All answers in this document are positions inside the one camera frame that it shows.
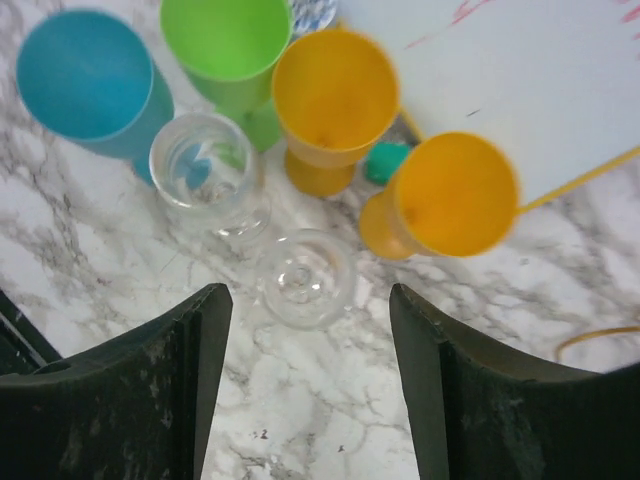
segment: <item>yellow cup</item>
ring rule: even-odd
[[[517,216],[519,185],[505,155],[480,137],[451,132],[418,145],[360,214],[376,255],[467,257],[498,244]]]
[[[393,123],[400,100],[387,55],[346,30],[293,42],[273,73],[272,94],[289,146],[287,175],[317,197],[349,185],[355,164]]]

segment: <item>white marble table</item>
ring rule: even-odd
[[[54,138],[20,103],[17,48],[60,4],[0,0],[0,288],[68,356],[207,283],[227,283],[235,311],[203,478],[418,478],[388,318],[395,282],[544,358],[574,334],[640,322],[638,160],[524,215],[486,255],[390,264],[364,249],[355,226],[375,188],[358,178],[337,198],[305,197],[282,172],[284,145],[266,155],[267,188],[293,224],[352,245],[360,271],[355,308],[328,332],[247,320],[251,291],[239,283],[224,244],[185,241],[125,164]],[[157,0],[112,1],[109,8],[144,37],[179,110],[209,110],[163,43]],[[566,361],[615,368],[640,359],[638,337],[573,347]]]

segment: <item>plastic cup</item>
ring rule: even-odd
[[[132,162],[151,184],[149,150],[173,118],[173,100],[127,24],[89,9],[48,17],[22,44],[16,82],[45,128],[99,155]]]
[[[396,118],[400,91],[391,61],[373,41],[324,30],[284,53],[273,99],[289,146],[289,179],[301,192],[324,197],[349,185],[355,164]]]
[[[367,202],[360,235],[376,255],[468,257],[502,241],[517,217],[508,158],[484,139],[452,132],[421,143]]]
[[[271,77],[292,31],[286,0],[164,0],[160,23],[194,87],[263,151],[280,138]]]

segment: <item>blue cup rim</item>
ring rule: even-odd
[[[150,74],[151,74],[151,81],[149,82],[149,88],[147,91],[147,97],[144,100],[144,103],[142,104],[142,106],[140,107],[140,109],[138,110],[138,112],[135,114],[135,116],[122,128],[116,130],[115,132],[109,133],[107,135],[102,135],[101,137],[89,137],[89,138],[79,138],[79,137],[72,137],[69,135],[64,135],[60,132],[57,132],[56,130],[54,130],[53,128],[50,128],[49,126],[45,125],[44,123],[42,123],[38,117],[36,115],[33,114],[33,112],[31,111],[31,109],[29,108],[29,105],[27,104],[27,102],[25,101],[22,92],[20,91],[20,81],[19,81],[19,65],[20,65],[20,59],[22,58],[22,52],[25,48],[25,46],[27,45],[27,42],[29,41],[29,39],[31,38],[31,36],[38,31],[41,28],[44,28],[45,25],[47,24],[47,22],[58,18],[58,17],[62,17],[62,16],[66,16],[66,15],[71,15],[71,14],[90,14],[90,15],[98,15],[101,17],[105,17],[108,18],[109,20],[112,20],[116,23],[119,23],[121,25],[123,25],[127,30],[129,30],[133,36],[140,42],[140,45],[142,46],[142,49],[145,52],[145,58],[147,61],[147,67],[149,68]],[[64,10],[59,10],[49,16],[47,16],[46,18],[44,18],[42,21],[38,22],[38,24],[33,27],[31,29],[31,31],[29,32],[29,34],[25,37],[25,39],[23,40],[22,44],[20,45],[20,48],[18,50],[18,55],[16,57],[16,89],[18,90],[18,94],[20,95],[20,98],[22,99],[22,103],[25,106],[25,108],[27,109],[27,111],[29,112],[29,114],[35,118],[38,123],[40,123],[40,125],[42,125],[45,129],[49,130],[50,132],[52,132],[53,134],[57,135],[58,137],[67,139],[73,143],[81,143],[81,144],[93,144],[93,143],[102,143],[108,140],[111,140],[119,135],[121,135],[123,132],[127,131],[129,128],[131,128],[132,125],[134,125],[138,119],[142,116],[142,114],[144,113],[145,109],[147,108],[147,105],[149,105],[149,101],[151,99],[151,93],[153,92],[153,85],[156,82],[156,71],[155,71],[155,63],[153,61],[153,57],[151,56],[151,52],[149,52],[149,49],[147,48],[147,46],[145,45],[144,41],[142,40],[142,37],[140,37],[140,35],[133,29],[131,28],[131,26],[124,21],[122,18],[118,17],[117,15],[114,15],[111,12],[108,12],[106,10],[102,10],[99,8],[83,8],[83,7],[79,7],[79,8],[69,8],[69,9],[64,9]]]
[[[278,52],[278,55],[276,55],[273,59],[273,61],[267,65],[266,67],[264,67],[262,70],[254,72],[252,74],[249,75],[244,75],[241,77],[236,77],[236,78],[224,78],[224,77],[219,77],[216,75],[210,75],[208,73],[204,73],[202,70],[199,70],[198,68],[194,68],[192,65],[189,65],[187,63],[184,63],[180,57],[178,57],[178,55],[176,54],[176,52],[173,49],[172,44],[169,42],[169,40],[167,39],[167,35],[165,33],[165,28],[164,28],[164,22],[162,21],[162,11],[165,5],[165,0],[161,0],[160,2],[160,31],[162,32],[162,37],[164,38],[164,43],[167,45],[167,47],[169,47],[169,51],[171,52],[171,54],[173,55],[173,57],[178,61],[178,63],[180,64],[180,66],[186,70],[188,73],[195,75],[199,78],[208,80],[208,81],[213,81],[216,83],[239,83],[239,82],[244,82],[245,80],[251,80],[252,78],[257,78],[260,75],[263,75],[265,72],[268,72],[269,69],[273,68],[278,61],[280,60],[280,57],[282,57],[282,55],[284,54],[284,52],[287,50],[287,48],[289,48],[289,43],[291,42],[291,38],[293,36],[293,23],[294,23],[294,19],[293,19],[293,12],[291,11],[291,6],[289,5],[289,0],[281,0],[282,3],[284,4],[284,7],[287,11],[287,17],[288,17],[288,28],[289,28],[289,32],[287,34],[287,40],[284,42],[284,44],[282,45],[282,48],[280,49],[280,51]]]

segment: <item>whiteboard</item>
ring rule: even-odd
[[[640,145],[640,0],[343,0],[423,137],[494,142],[530,204]]]

